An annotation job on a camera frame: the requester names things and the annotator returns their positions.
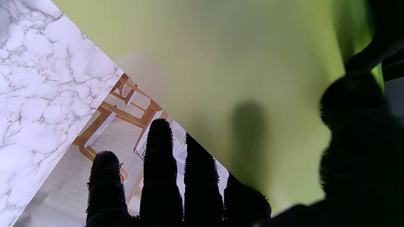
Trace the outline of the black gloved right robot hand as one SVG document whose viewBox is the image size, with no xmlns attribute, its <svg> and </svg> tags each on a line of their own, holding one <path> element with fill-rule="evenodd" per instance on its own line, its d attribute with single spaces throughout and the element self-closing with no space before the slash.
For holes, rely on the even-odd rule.
<svg viewBox="0 0 404 227">
<path fill-rule="evenodd" d="M 93 159 L 87 227 L 402 227 L 403 125 L 370 72 L 348 73 L 319 102 L 331 141 L 319 175 L 325 197 L 271 217 L 263 194 L 228 176 L 224 197 L 213 157 L 187 135 L 185 200 L 177 186 L 173 133 L 163 118 L 150 125 L 140 214 L 131 216 L 111 151 Z"/>
</svg>

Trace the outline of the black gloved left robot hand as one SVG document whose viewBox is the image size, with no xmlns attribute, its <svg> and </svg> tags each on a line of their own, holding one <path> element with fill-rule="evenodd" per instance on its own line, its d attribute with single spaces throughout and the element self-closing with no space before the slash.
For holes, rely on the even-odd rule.
<svg viewBox="0 0 404 227">
<path fill-rule="evenodd" d="M 374 28 L 370 44 L 352 56 L 345 71 L 370 72 L 382 64 L 384 81 L 403 77 L 404 1 L 369 0 L 368 8 Z"/>
</svg>

